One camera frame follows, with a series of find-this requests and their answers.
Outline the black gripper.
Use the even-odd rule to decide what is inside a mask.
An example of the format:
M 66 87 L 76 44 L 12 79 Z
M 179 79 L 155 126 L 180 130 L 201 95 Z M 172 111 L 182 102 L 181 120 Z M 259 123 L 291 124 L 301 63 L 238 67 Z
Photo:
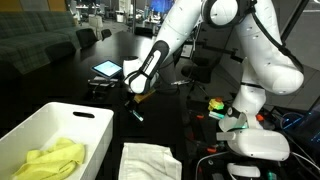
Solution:
M 132 93 L 128 93 L 125 101 L 125 107 L 128 110 L 135 110 L 139 109 L 139 104 L 134 100 L 135 95 Z

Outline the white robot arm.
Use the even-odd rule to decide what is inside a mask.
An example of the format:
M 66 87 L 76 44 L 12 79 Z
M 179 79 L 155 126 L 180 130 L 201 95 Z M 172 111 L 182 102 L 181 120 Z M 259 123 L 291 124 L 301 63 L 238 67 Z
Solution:
M 160 66 L 202 22 L 232 28 L 243 59 L 240 89 L 219 122 L 222 131 L 256 127 L 268 92 L 287 95 L 303 84 L 303 67 L 281 41 L 272 0 L 176 0 L 146 59 L 126 75 L 130 90 L 148 92 Z

